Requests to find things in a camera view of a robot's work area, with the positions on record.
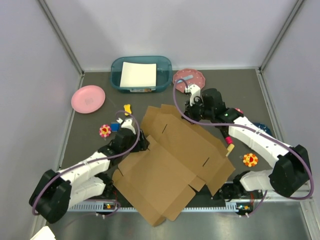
cardboard box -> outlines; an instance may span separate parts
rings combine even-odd
[[[174,221],[205,184],[214,195],[235,170],[223,143],[174,106],[149,106],[141,128],[148,150],[130,153],[112,180],[152,226]]]

wall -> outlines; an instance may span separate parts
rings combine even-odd
[[[175,69],[260,66],[296,0],[46,0],[81,67],[164,55]]]
[[[35,0],[0,7],[0,238],[29,239],[28,204],[57,167],[79,74]]]
[[[305,1],[264,76],[275,103],[277,118],[291,145],[309,153],[315,181],[314,197],[320,207],[320,1]]]

blue plastic container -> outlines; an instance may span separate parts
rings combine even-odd
[[[121,73],[124,62],[134,64],[156,64],[155,87],[120,87]],[[115,60],[111,65],[110,83],[122,93],[162,92],[172,82],[173,72],[171,61],[165,56],[125,56]]]

white paper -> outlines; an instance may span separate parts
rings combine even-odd
[[[157,64],[124,62],[120,87],[155,87]]]

floor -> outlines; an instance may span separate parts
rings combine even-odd
[[[252,122],[263,123],[271,127],[271,121],[262,91],[254,69],[241,70],[204,70],[205,89],[216,88],[227,107],[241,109]],[[148,106],[160,107],[161,104],[173,105],[172,86],[161,93],[129,93],[123,94],[111,87],[108,72],[86,73],[82,86],[97,85],[106,93],[104,105],[91,114],[75,113],[67,142],[62,168],[70,167],[91,156],[98,148],[109,142],[99,135],[99,128],[116,119],[115,113],[123,109],[124,104],[131,104],[132,113],[141,122]],[[188,99],[182,93],[177,94],[181,109]],[[215,137],[220,132],[208,127],[207,130]],[[229,159],[236,168],[230,176],[248,170],[242,163],[242,157],[251,150],[235,140],[235,149]],[[252,169],[260,171],[269,169],[269,165],[261,157]],[[206,207],[207,199],[199,198],[197,206]],[[308,239],[309,232],[301,212],[300,204],[265,203],[250,219],[227,217],[222,213],[182,213],[175,222],[166,221],[152,228],[138,213],[118,213],[116,216],[102,221],[93,216],[78,219],[64,229],[64,226],[78,213],[67,213],[51,229],[57,233],[58,240],[72,239]]]

